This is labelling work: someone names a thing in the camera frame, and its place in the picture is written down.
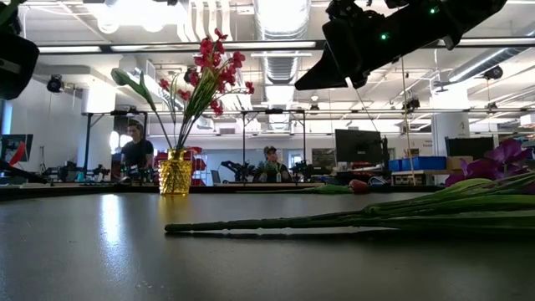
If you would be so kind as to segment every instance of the man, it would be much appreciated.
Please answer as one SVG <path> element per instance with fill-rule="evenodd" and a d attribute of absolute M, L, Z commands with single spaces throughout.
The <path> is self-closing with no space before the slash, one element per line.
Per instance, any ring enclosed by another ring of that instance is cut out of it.
<path fill-rule="evenodd" d="M 277 149 L 273 146 L 264 147 L 266 161 L 258 167 L 258 174 L 255 177 L 257 181 L 267 183 L 291 182 L 292 177 L 288 168 L 278 163 Z"/>
<path fill-rule="evenodd" d="M 152 167 L 154 147 L 150 141 L 141 139 L 143 126 L 137 122 L 130 122 L 126 132 L 132 137 L 132 141 L 128 142 L 120 151 L 122 154 L 121 163 L 139 168 Z"/>

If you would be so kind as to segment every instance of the air duct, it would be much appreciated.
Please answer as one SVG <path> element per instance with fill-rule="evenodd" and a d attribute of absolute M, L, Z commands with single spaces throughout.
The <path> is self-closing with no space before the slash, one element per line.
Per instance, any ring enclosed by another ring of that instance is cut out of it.
<path fill-rule="evenodd" d="M 535 22 L 529 24 L 524 29 L 516 32 L 515 37 L 533 37 L 535 36 Z M 461 67 L 454 69 L 448 75 L 449 82 L 443 84 L 454 84 L 456 82 L 465 81 L 472 77 L 482 74 L 485 71 L 497 66 L 500 63 L 507 61 L 508 59 L 521 54 L 528 50 L 529 47 L 508 47 L 501 49 L 489 49 L 484 53 L 471 59 Z"/>
<path fill-rule="evenodd" d="M 258 38 L 263 41 L 305 38 L 310 13 L 310 0 L 254 0 Z M 262 58 L 265 84 L 293 84 L 298 71 L 298 58 Z M 265 87 L 266 101 L 287 109 L 293 101 L 293 86 Z M 289 115 L 270 115 L 271 130 L 288 130 Z"/>

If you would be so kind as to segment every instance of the desk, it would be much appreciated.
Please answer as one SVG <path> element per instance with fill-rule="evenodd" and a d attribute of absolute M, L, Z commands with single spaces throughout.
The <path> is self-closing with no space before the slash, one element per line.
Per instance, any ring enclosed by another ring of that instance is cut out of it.
<path fill-rule="evenodd" d="M 449 176 L 455 171 L 415 171 L 416 185 L 435 185 L 434 176 Z M 392 185 L 412 185 L 412 171 L 392 172 Z"/>
<path fill-rule="evenodd" d="M 164 232 L 171 222 L 352 211 L 421 195 L 105 193 L 0 202 L 0 299 L 535 299 L 532 239 L 366 236 L 357 228 Z"/>
<path fill-rule="evenodd" d="M 243 183 L 222 183 L 222 184 L 214 184 L 214 186 L 222 186 L 222 187 L 318 187 L 323 186 L 325 183 L 323 182 L 314 182 L 314 183 L 307 183 L 307 182 L 292 182 L 292 183 L 250 183 L 250 182 L 243 182 Z"/>

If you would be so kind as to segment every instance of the yellow vase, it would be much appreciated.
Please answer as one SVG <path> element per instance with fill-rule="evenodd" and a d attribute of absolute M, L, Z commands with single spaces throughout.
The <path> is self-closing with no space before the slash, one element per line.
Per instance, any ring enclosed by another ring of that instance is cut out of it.
<path fill-rule="evenodd" d="M 168 150 L 167 160 L 160 162 L 160 194 L 183 195 L 190 193 L 191 161 L 184 160 L 186 150 Z"/>

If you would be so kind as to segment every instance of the flower stem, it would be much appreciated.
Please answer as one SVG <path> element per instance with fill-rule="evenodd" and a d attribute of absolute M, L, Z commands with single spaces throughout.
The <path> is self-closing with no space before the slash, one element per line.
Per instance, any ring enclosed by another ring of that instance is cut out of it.
<path fill-rule="evenodd" d="M 164 123 L 161 122 L 161 118 L 160 118 L 160 115 L 158 114 L 158 112 L 154 111 L 154 113 L 156 114 L 156 117 L 158 118 L 158 122 L 160 122 L 161 129 L 164 131 L 164 136 L 166 137 L 167 144 L 169 145 L 169 148 L 172 149 L 173 145 L 171 144 L 171 141 L 169 140 L 169 136 L 167 136 L 166 128 L 164 127 Z"/>

